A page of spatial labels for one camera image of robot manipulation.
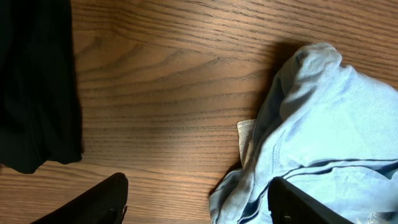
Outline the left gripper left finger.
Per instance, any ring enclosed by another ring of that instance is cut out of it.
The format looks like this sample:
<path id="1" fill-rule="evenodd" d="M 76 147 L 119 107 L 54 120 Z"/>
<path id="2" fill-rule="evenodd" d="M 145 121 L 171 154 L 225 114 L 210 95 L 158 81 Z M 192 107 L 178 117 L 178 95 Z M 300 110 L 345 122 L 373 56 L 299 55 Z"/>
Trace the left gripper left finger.
<path id="1" fill-rule="evenodd" d="M 128 185 L 125 174 L 117 172 L 34 224 L 121 224 Z"/>

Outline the light blue printed t-shirt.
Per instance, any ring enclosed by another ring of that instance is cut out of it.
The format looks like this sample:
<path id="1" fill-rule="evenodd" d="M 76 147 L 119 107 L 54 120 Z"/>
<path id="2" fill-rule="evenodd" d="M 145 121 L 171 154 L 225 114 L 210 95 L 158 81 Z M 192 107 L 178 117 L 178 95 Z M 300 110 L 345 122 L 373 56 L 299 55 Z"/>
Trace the light blue printed t-shirt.
<path id="1" fill-rule="evenodd" d="M 243 168 L 210 196 L 213 223 L 270 223 L 275 177 L 352 222 L 397 213 L 397 91 L 341 61 L 332 45 L 320 43 L 284 63 Z"/>

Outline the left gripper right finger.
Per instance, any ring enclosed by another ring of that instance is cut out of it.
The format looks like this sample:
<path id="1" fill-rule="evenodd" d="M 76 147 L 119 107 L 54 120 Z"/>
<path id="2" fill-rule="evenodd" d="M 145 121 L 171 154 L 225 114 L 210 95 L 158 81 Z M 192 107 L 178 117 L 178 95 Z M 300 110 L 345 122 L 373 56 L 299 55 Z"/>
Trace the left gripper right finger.
<path id="1" fill-rule="evenodd" d="M 273 224 L 351 224 L 281 177 L 272 179 L 267 198 Z"/>

